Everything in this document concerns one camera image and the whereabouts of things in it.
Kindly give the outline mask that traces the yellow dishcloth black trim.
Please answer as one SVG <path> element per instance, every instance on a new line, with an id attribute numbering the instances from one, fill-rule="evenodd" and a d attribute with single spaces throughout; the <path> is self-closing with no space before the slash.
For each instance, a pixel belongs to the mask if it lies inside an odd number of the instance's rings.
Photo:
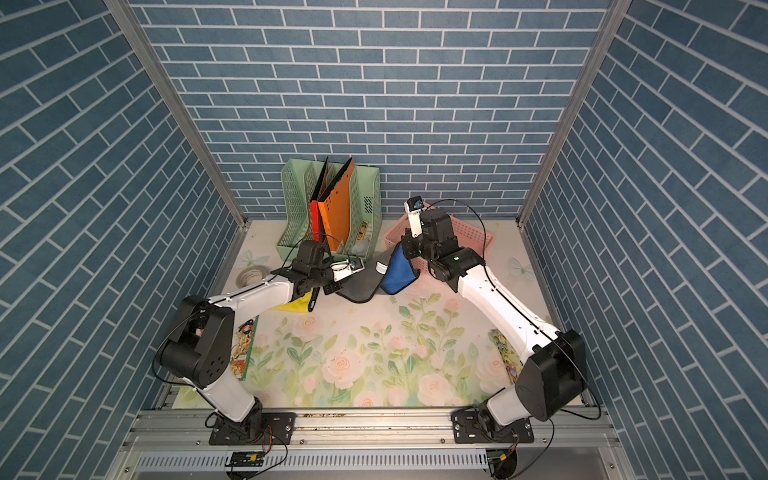
<path id="1" fill-rule="evenodd" d="M 289 313 L 308 313 L 310 311 L 310 303 L 312 300 L 312 293 L 309 292 L 301 298 L 294 300 L 290 303 L 273 307 L 275 311 L 284 311 Z"/>

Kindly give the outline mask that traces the blue grey dishcloth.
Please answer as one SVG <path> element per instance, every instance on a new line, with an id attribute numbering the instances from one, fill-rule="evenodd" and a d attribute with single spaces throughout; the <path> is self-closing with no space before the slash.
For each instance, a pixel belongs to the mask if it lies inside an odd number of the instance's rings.
<path id="1" fill-rule="evenodd" d="M 364 269 L 341 282 L 336 294 L 352 303 L 363 304 L 376 295 L 396 295 L 413 284 L 420 276 L 397 243 L 370 262 Z"/>

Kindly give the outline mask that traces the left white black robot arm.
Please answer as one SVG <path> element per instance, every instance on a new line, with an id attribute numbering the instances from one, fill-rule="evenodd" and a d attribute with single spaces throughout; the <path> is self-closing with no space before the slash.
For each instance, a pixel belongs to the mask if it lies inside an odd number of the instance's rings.
<path id="1" fill-rule="evenodd" d="M 156 353 L 157 364 L 235 424 L 244 423 L 257 410 L 257 398 L 230 367 L 237 330 L 267 310 L 334 282 L 333 257 L 324 243 L 303 240 L 297 250 L 289 265 L 272 271 L 259 284 L 218 297 L 184 298 Z"/>

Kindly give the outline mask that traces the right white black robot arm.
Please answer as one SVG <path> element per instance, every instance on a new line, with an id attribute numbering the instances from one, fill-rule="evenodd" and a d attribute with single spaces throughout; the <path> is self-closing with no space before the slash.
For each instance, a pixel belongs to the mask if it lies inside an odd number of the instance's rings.
<path id="1" fill-rule="evenodd" d="M 404 204 L 406 258 L 420 257 L 437 280 L 470 301 L 510 343 L 523 368 L 510 388 L 489 398 L 478 417 L 487 430 L 516 421 L 550 419 L 588 387 L 586 347 L 575 331 L 540 319 L 491 273 L 484 257 L 459 245 L 451 217 L 420 197 Z"/>

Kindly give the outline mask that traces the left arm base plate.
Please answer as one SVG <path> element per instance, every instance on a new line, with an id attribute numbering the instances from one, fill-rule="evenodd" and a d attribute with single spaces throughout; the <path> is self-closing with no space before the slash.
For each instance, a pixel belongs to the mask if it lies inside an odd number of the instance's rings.
<path id="1" fill-rule="evenodd" d="M 211 429 L 208 443 L 212 446 L 268 445 L 275 439 L 289 445 L 296 415 L 291 412 L 257 411 L 242 422 L 234 422 L 218 412 L 205 421 Z"/>

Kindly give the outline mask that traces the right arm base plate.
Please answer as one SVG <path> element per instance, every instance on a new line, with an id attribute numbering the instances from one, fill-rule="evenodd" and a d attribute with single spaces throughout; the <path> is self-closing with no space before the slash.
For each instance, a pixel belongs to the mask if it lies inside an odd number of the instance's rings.
<path id="1" fill-rule="evenodd" d="M 490 415 L 472 408 L 452 411 L 450 420 L 454 441 L 457 444 L 534 442 L 533 430 L 528 419 L 520 419 L 509 425 L 499 426 Z"/>

